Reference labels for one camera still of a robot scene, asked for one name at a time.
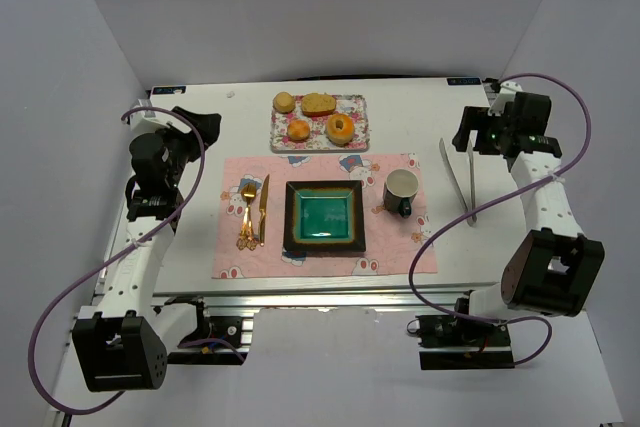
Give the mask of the metal serving tongs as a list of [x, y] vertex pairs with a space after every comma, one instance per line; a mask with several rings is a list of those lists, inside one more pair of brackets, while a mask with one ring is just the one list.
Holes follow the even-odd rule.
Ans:
[[464, 213], [477, 206], [474, 154], [468, 143], [464, 154], [456, 153], [443, 138], [438, 143], [441, 160], [453, 192]]

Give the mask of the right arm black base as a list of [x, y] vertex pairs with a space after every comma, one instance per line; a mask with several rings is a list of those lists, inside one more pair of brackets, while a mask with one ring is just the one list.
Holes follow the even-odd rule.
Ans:
[[418, 315], [406, 332], [418, 340], [420, 368], [426, 371], [511, 369], [514, 358], [508, 327], [479, 322], [479, 317], [510, 317], [507, 306], [472, 292], [458, 297], [455, 315]]

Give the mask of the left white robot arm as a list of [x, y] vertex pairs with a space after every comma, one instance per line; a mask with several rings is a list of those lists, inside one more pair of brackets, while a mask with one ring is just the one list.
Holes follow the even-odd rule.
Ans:
[[129, 145], [134, 172], [126, 190], [125, 253], [94, 314], [77, 320], [73, 345], [92, 392], [155, 390], [165, 378], [168, 355], [184, 340], [209, 332], [197, 297], [152, 303], [164, 256], [172, 243], [186, 196], [179, 182], [186, 165], [202, 159], [219, 137], [219, 114], [181, 107], [183, 132], [149, 113], [134, 114], [136, 136]]

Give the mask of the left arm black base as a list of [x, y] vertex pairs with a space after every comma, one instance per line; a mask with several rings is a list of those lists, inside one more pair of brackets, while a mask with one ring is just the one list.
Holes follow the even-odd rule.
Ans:
[[196, 328], [168, 354], [171, 365], [241, 365], [248, 348], [242, 341], [243, 318], [238, 315], [213, 315], [203, 297], [178, 296], [164, 305], [186, 304], [195, 308]]

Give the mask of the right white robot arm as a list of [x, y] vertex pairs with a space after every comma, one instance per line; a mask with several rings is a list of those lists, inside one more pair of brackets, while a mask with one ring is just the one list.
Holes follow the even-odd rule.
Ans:
[[506, 321], [523, 312], [574, 317], [603, 263], [603, 244], [586, 237], [570, 207], [559, 143], [545, 134], [551, 107], [549, 97], [507, 81], [490, 107], [464, 109], [452, 140], [459, 152], [504, 158], [527, 228], [500, 282], [470, 293], [473, 317]]

